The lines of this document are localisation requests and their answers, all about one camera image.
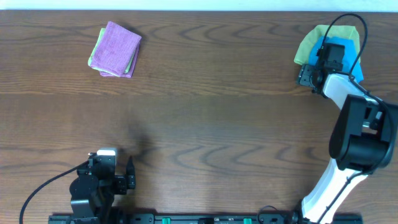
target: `wooden table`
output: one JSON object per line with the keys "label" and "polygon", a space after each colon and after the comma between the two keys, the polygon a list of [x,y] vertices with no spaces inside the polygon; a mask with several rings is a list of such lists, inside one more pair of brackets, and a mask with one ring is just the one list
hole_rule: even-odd
{"label": "wooden table", "polygon": [[[0,11],[0,223],[15,223],[47,179],[101,147],[133,155],[137,189],[114,205],[159,213],[290,210],[329,160],[339,109],[295,84],[301,40],[325,12]],[[398,103],[398,14],[362,13],[373,93]],[[132,79],[87,66],[101,27],[142,36]],[[340,24],[357,25],[353,19]],[[340,207],[366,223],[398,218],[398,163]],[[70,174],[41,190],[25,223],[68,213]]]}

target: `white backdrop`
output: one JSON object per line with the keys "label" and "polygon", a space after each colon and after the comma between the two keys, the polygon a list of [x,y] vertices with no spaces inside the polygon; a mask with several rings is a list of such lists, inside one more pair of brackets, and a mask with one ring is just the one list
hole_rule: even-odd
{"label": "white backdrop", "polygon": [[0,0],[0,9],[398,12],[398,0]]}

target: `cable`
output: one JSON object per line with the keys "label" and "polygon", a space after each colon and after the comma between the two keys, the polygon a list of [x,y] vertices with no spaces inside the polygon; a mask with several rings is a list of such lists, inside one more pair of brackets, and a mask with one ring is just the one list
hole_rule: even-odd
{"label": "cable", "polygon": [[390,135],[389,146],[388,146],[387,151],[386,151],[386,153],[384,154],[383,158],[382,158],[379,162],[377,162],[376,164],[374,164],[373,166],[371,166],[368,170],[363,170],[363,171],[361,171],[361,172],[359,172],[359,173],[357,173],[357,174],[353,174],[351,177],[348,177],[348,178],[347,178],[347,181],[346,181],[345,184],[344,184],[344,186],[340,189],[340,191],[337,193],[336,197],[334,197],[334,199],[331,201],[331,203],[329,204],[329,206],[326,207],[325,211],[322,213],[321,217],[318,219],[317,224],[319,224],[319,223],[322,221],[323,217],[328,213],[329,209],[335,204],[335,202],[337,201],[337,199],[340,197],[340,195],[344,192],[344,190],[347,188],[347,186],[351,183],[351,181],[352,181],[355,177],[358,177],[358,176],[360,176],[360,175],[372,174],[372,173],[380,166],[380,164],[386,159],[386,157],[387,157],[387,156],[391,153],[391,151],[394,149],[394,143],[395,143],[395,141],[396,141],[396,135],[397,135],[397,134],[396,134],[396,131],[397,131],[397,130],[394,129],[394,121],[392,120],[392,115],[391,115],[391,112],[389,111],[388,106],[387,106],[382,100],[380,100],[378,97],[375,97],[375,96],[373,96],[372,94],[370,94],[370,91],[367,91],[367,90],[366,90],[365,88],[363,88],[361,85],[359,85],[358,83],[356,83],[356,81],[355,81],[355,76],[352,74],[352,72],[353,72],[353,70],[354,70],[354,67],[355,67],[357,61],[359,60],[359,58],[360,58],[360,56],[361,56],[361,54],[362,54],[362,52],[363,52],[363,49],[365,48],[366,41],[367,41],[367,39],[368,39],[368,27],[367,27],[367,25],[366,25],[365,20],[364,20],[361,16],[359,16],[359,15],[357,15],[357,14],[353,14],[353,13],[347,13],[347,14],[343,14],[343,15],[337,17],[337,18],[329,25],[328,29],[326,30],[325,36],[323,36],[323,41],[322,41],[322,44],[321,44],[321,50],[324,48],[324,43],[325,43],[326,37],[327,37],[327,35],[328,35],[328,33],[329,33],[329,30],[330,30],[330,28],[332,27],[332,25],[333,25],[337,20],[339,20],[340,18],[345,17],[345,16],[354,16],[354,17],[358,18],[358,19],[362,22],[363,27],[364,27],[364,39],[363,39],[363,42],[362,42],[361,49],[359,50],[358,55],[356,56],[355,61],[354,61],[353,65],[351,66],[351,69],[349,70],[349,72],[348,72],[348,73],[337,72],[337,73],[341,73],[341,74],[344,74],[344,75],[348,75],[349,81],[350,81],[357,89],[359,89],[361,92],[363,92],[366,96],[368,96],[368,97],[374,99],[377,103],[379,103],[379,105],[381,105],[381,106],[384,108],[384,111],[386,112],[387,117],[388,117],[389,122],[390,122],[391,135]]}
{"label": "cable", "polygon": [[20,214],[19,214],[19,224],[23,224],[23,223],[24,223],[24,213],[25,213],[26,206],[27,206],[27,204],[30,202],[30,200],[32,200],[33,196],[34,196],[35,194],[37,194],[37,192],[39,192],[39,191],[40,191],[43,187],[45,187],[47,184],[49,184],[49,183],[51,183],[51,182],[57,180],[57,179],[60,178],[60,177],[63,177],[64,175],[67,175],[67,174],[69,174],[69,173],[71,173],[71,172],[73,172],[73,171],[79,169],[79,167],[85,166],[85,165],[87,165],[87,164],[88,164],[88,161],[86,161],[86,162],[84,162],[84,163],[82,163],[82,164],[76,166],[75,168],[72,168],[72,169],[70,169],[70,170],[68,170],[68,171],[66,171],[66,172],[64,172],[64,173],[62,173],[62,174],[60,174],[60,175],[57,175],[57,176],[51,178],[50,180],[44,182],[44,184],[40,185],[36,190],[34,190],[34,191],[31,193],[31,195],[26,199],[24,205],[23,205],[22,208],[21,208],[21,212],[20,212]]}
{"label": "cable", "polygon": [[283,219],[286,219],[286,217],[283,216],[277,208],[275,208],[275,207],[272,206],[272,205],[266,205],[266,206],[260,208],[259,212],[257,213],[257,221],[258,221],[260,224],[264,224],[264,222],[260,220],[260,215],[261,215],[261,212],[264,211],[264,209],[266,209],[266,208],[273,208],[275,211],[277,211],[277,212],[279,213],[279,215],[280,215]]}

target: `folded purple cloth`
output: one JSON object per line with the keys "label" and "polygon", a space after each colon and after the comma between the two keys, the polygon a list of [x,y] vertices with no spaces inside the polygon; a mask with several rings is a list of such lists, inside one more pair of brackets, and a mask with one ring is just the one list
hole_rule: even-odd
{"label": "folded purple cloth", "polygon": [[[109,21],[90,66],[109,71],[120,77],[131,78],[137,61],[140,41],[141,36]],[[129,71],[125,73],[131,62],[131,57],[134,57],[132,64]],[[107,72],[100,72],[100,74],[102,76],[114,76]]]}

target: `light green cloth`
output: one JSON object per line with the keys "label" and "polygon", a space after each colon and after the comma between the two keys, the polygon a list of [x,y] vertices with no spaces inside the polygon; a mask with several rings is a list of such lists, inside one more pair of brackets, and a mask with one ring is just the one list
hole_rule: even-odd
{"label": "light green cloth", "polygon": [[[101,40],[102,40],[102,36],[104,36],[104,33],[105,33],[105,28],[101,28],[101,31],[99,32],[99,36],[98,36],[97,43],[95,43],[95,47],[94,47],[94,49],[93,49],[93,51],[92,51],[90,57],[88,58],[88,66],[90,66],[91,68],[93,68],[93,69],[95,69],[95,70],[98,70],[98,71],[101,71],[101,72],[107,72],[107,73],[109,73],[109,74],[111,74],[111,75],[120,77],[120,75],[113,74],[113,73],[111,73],[110,71],[106,71],[106,70],[103,70],[103,69],[100,69],[100,68],[96,68],[96,67],[92,67],[92,66],[91,66],[91,61],[93,60],[93,56],[94,56],[94,54],[95,54],[95,51],[96,51],[96,49],[97,49],[97,46],[98,46],[98,44],[100,44],[100,42],[101,42]],[[129,62],[129,64],[128,64],[128,66],[126,67],[126,70],[124,71],[124,73],[129,72],[130,66],[131,66],[131,64],[132,64],[132,60],[133,60],[133,58],[134,58],[134,54],[135,54],[135,53],[136,53],[136,50],[133,51],[132,56],[131,56],[131,59],[130,59],[130,62]]]}
{"label": "light green cloth", "polygon": [[[325,35],[328,27],[329,25],[317,25],[304,37],[303,41],[301,41],[301,44],[298,47],[296,56],[294,57],[295,63],[299,65],[308,63],[313,46],[318,41],[319,37]],[[355,29],[355,26],[332,26],[329,30],[328,37],[334,36],[353,40],[355,51],[357,54],[359,53],[359,33]]]}

